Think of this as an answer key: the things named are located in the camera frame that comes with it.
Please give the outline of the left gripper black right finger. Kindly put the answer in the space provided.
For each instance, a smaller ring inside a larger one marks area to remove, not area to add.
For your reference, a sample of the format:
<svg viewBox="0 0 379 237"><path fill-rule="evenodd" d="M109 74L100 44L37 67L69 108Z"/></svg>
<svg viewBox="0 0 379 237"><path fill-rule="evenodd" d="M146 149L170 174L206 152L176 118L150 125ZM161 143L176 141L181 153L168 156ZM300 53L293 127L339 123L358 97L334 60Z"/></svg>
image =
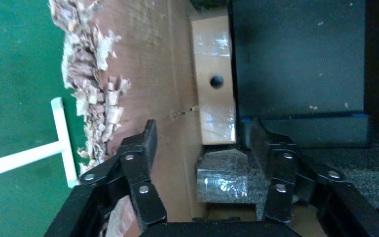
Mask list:
<svg viewBox="0 0 379 237"><path fill-rule="evenodd" d="M257 119L250 132L251 151L269 182L263 215L290 224L293 198L318 210L321 224L353 224L353 205L347 200L353 186L339 170L303 155L288 137L268 131Z"/></svg>

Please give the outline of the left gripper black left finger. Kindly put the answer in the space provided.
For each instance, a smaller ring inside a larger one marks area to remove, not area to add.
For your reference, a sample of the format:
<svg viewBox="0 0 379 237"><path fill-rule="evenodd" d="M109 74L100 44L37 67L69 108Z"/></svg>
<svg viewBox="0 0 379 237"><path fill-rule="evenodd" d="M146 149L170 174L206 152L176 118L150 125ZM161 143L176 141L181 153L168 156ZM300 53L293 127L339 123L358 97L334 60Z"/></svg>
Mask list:
<svg viewBox="0 0 379 237"><path fill-rule="evenodd" d="M117 153L80 177L95 188L104 213L129 196L142 229L165 222L167 214L150 174L157 148L156 121L147 121L142 133L124 138Z"/></svg>

